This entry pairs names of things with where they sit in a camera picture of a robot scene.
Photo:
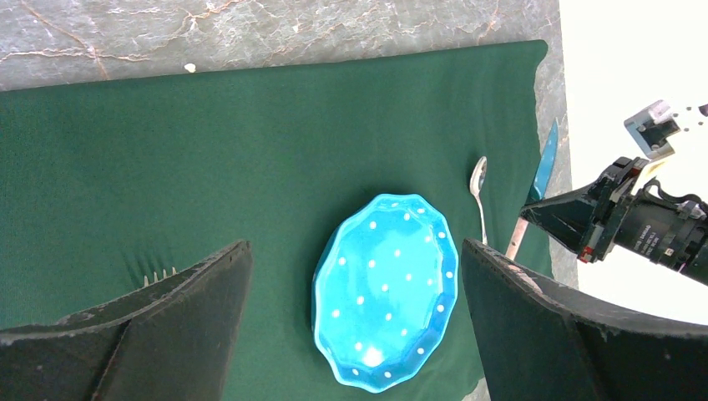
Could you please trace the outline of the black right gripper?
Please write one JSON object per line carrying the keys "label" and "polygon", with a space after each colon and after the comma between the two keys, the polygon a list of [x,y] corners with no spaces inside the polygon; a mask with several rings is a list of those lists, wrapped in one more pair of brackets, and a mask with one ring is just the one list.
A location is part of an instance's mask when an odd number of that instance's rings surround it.
{"label": "black right gripper", "polygon": [[707,202],[669,195],[656,178],[640,183],[647,160],[621,157],[580,189],[536,201],[519,216],[577,254],[603,261],[614,246],[707,284]]}

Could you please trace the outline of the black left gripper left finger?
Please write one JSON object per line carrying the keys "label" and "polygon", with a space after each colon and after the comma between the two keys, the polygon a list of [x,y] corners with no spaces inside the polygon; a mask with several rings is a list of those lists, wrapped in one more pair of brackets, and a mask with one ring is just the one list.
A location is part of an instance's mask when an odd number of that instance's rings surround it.
{"label": "black left gripper left finger", "polygon": [[253,266],[236,241],[112,301],[2,330],[2,399],[220,399]]}

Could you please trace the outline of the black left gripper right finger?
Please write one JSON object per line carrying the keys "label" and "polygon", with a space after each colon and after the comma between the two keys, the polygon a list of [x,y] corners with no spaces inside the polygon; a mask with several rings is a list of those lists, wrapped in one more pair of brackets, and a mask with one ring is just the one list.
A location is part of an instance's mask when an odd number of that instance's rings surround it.
{"label": "black left gripper right finger", "polygon": [[460,276],[494,400],[704,400],[707,328],[591,297],[474,239]]}

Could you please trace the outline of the black handled knife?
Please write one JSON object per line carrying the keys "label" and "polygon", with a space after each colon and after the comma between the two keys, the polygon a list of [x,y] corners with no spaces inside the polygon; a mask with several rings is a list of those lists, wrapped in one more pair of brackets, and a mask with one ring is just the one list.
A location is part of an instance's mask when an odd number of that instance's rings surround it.
{"label": "black handled knife", "polygon": [[[541,152],[539,165],[537,167],[532,184],[529,187],[527,200],[524,202],[525,205],[540,201],[544,198],[546,190],[548,188],[549,180],[554,169],[554,162],[557,155],[558,143],[559,122],[557,119],[555,119],[549,130],[549,134],[545,141],[543,151]],[[505,252],[505,256],[508,259],[514,260],[516,258],[527,227],[528,222],[520,216],[516,221],[513,234],[510,238],[507,250]]]}

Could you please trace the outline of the silver fork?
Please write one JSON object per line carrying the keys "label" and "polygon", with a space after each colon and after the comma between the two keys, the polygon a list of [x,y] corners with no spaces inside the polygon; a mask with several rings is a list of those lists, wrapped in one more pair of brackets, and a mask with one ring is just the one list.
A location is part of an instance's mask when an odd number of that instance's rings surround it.
{"label": "silver fork", "polygon": [[176,269],[172,266],[171,270],[168,271],[166,269],[162,269],[161,271],[153,271],[151,276],[148,274],[144,275],[143,278],[143,287],[148,287],[150,285],[156,284],[160,281],[163,281],[169,277],[172,277],[177,274]]}

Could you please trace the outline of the silver spoon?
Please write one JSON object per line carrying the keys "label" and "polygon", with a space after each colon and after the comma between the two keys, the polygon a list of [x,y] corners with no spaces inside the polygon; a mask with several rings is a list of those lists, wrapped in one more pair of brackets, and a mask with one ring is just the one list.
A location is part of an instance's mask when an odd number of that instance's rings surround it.
{"label": "silver spoon", "polygon": [[481,242],[484,245],[488,244],[488,234],[486,230],[486,221],[485,221],[485,216],[484,216],[484,209],[483,209],[483,202],[481,199],[481,192],[483,188],[483,182],[486,178],[487,174],[487,168],[488,168],[488,159],[486,156],[482,156],[479,158],[478,162],[476,163],[473,173],[471,174],[470,180],[469,180],[469,192],[474,198],[474,200],[477,203],[478,206],[478,211],[479,211],[479,216],[480,216],[480,227],[481,227],[481,233],[482,233],[482,240]]}

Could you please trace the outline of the blue polka dot plate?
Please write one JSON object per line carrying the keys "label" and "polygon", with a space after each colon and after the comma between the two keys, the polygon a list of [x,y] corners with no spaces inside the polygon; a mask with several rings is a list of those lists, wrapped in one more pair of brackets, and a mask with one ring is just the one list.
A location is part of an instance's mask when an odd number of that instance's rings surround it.
{"label": "blue polka dot plate", "polygon": [[445,216],[418,194],[376,195],[332,232],[311,285],[311,331],[335,380],[382,393],[416,376],[458,299]]}

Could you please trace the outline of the dark green cloth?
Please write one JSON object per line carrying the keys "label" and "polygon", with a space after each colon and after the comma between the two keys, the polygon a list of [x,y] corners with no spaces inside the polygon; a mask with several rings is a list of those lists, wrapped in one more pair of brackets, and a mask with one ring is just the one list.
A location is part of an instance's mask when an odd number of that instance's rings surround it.
{"label": "dark green cloth", "polygon": [[375,195],[419,194],[455,242],[479,234],[488,159],[503,249],[539,162],[545,41],[345,63],[71,84],[1,95],[1,325],[51,323],[239,239],[250,293],[227,400],[369,400],[310,328],[336,226]]}

